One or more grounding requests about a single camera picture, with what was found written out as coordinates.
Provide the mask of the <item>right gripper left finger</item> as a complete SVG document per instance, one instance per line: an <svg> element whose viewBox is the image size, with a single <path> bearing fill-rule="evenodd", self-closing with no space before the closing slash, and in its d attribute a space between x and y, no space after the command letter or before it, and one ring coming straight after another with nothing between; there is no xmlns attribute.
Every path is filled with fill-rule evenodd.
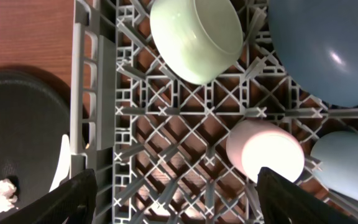
<svg viewBox="0 0 358 224"><path fill-rule="evenodd" d="M0 224L91 224L97 189L94 170L86 169Z"/></svg>

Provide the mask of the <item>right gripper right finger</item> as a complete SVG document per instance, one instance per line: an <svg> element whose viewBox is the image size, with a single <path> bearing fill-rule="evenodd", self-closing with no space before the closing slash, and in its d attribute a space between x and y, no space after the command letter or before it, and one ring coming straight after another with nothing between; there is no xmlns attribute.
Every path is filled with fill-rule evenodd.
<svg viewBox="0 0 358 224"><path fill-rule="evenodd" d="M256 189L266 224L358 224L268 167Z"/></svg>

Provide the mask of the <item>pink cup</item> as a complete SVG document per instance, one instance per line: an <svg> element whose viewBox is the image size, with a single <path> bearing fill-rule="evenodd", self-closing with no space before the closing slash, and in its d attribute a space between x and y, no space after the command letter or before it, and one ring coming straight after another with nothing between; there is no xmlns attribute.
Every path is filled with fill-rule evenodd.
<svg viewBox="0 0 358 224"><path fill-rule="evenodd" d="M227 137L226 154L231 164L255 183L262 167L294 182L305 165L300 143L282 128L262 120L247 119L235 125Z"/></svg>

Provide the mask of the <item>light blue cup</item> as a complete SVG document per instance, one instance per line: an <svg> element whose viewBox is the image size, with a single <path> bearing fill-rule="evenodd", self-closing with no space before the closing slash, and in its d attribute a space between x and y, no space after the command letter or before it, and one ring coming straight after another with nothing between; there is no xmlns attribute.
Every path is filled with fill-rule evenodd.
<svg viewBox="0 0 358 224"><path fill-rule="evenodd" d="M326 188L358 201L358 134L329 133L314 144L311 156L321 161L314 175Z"/></svg>

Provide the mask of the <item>blue plate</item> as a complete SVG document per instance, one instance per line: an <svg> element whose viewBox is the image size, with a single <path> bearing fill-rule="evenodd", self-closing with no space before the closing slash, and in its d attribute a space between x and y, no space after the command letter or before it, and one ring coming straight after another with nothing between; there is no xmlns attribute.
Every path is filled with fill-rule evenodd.
<svg viewBox="0 0 358 224"><path fill-rule="evenodd" d="M273 47L304 91L358 107L358 0L270 0Z"/></svg>

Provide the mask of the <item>mint green bowl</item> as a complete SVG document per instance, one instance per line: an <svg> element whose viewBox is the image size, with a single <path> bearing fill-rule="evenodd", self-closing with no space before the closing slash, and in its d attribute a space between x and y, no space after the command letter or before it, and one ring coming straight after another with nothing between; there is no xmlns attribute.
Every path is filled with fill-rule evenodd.
<svg viewBox="0 0 358 224"><path fill-rule="evenodd" d="M242 27L230 0L156 0L150 29L164 62L195 85L213 81L242 53Z"/></svg>

